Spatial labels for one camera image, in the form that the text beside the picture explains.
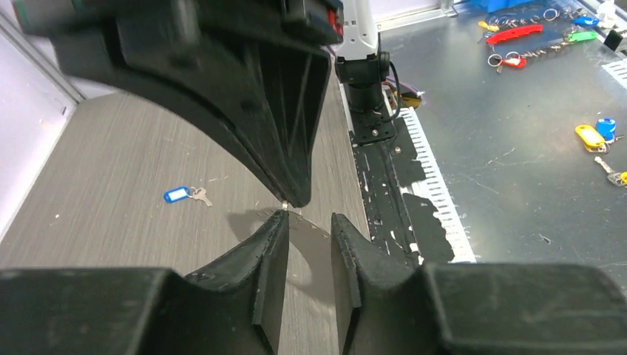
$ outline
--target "yellow object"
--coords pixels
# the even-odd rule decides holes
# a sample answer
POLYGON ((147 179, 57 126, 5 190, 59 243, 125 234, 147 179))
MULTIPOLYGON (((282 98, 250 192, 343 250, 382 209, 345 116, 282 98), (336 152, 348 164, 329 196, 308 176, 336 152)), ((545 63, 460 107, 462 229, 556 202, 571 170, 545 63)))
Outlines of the yellow object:
POLYGON ((490 32, 498 32, 498 30, 499 30, 497 25, 495 25, 495 24, 488 24, 485 21, 479 21, 479 26, 485 28, 486 30, 488 30, 490 32))
POLYGON ((583 143, 586 145, 586 149, 589 152, 593 149, 603 148, 606 143, 606 140, 603 139, 599 132, 588 124, 575 127, 575 132, 583 139, 583 143))

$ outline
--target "blue bin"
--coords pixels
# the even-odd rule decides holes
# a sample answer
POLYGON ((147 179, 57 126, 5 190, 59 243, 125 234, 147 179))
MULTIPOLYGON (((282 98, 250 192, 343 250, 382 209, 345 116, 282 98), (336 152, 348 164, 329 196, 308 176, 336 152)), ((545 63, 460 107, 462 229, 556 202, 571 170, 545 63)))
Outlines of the blue bin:
POLYGON ((508 7, 526 4, 534 0, 470 0, 473 4, 478 5, 488 13, 493 13, 508 7))

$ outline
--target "blue container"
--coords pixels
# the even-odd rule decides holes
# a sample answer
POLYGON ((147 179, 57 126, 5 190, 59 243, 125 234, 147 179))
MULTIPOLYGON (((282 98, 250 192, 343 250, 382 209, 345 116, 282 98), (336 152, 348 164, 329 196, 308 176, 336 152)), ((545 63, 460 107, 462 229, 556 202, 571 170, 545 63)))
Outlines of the blue container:
POLYGON ((520 4, 526 4, 534 0, 470 0, 473 4, 478 5, 488 13, 493 13, 498 10, 506 9, 508 7, 514 7, 520 4))
POLYGON ((616 121, 609 117, 601 118, 597 121, 597 132, 606 142, 613 141, 616 137, 616 121))

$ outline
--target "blue object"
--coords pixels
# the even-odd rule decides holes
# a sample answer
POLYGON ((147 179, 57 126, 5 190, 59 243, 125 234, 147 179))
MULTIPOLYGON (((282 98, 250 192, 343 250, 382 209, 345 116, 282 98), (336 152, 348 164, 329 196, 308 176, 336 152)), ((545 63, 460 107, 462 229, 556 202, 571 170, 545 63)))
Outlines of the blue object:
POLYGON ((616 138, 616 121, 609 117, 601 118, 597 121, 597 132, 606 142, 613 141, 616 138))
POLYGON ((572 20, 572 23, 581 26, 596 26, 599 24, 599 19, 594 17, 580 17, 572 20))
POLYGON ((473 4, 478 5, 480 8, 486 10, 488 13, 493 13, 498 10, 506 9, 508 7, 518 6, 520 4, 526 4, 534 0, 470 0, 473 4))
POLYGON ((185 200, 189 197, 189 195, 189 187, 181 186, 177 187, 176 189, 166 191, 166 193, 163 194, 163 199, 167 203, 174 203, 180 200, 185 200))

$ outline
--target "gray metal table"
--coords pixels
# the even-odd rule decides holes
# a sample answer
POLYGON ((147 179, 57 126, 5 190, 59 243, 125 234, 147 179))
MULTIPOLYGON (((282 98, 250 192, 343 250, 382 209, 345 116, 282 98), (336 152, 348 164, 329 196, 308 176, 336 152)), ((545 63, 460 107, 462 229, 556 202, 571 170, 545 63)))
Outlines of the gray metal table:
MULTIPOLYGON (((574 133, 604 116, 627 131, 627 90, 600 41, 529 63, 487 65, 472 7, 382 33, 479 262, 585 263, 627 286, 627 189, 609 184, 574 133)), ((603 157, 627 170, 627 141, 603 157)))

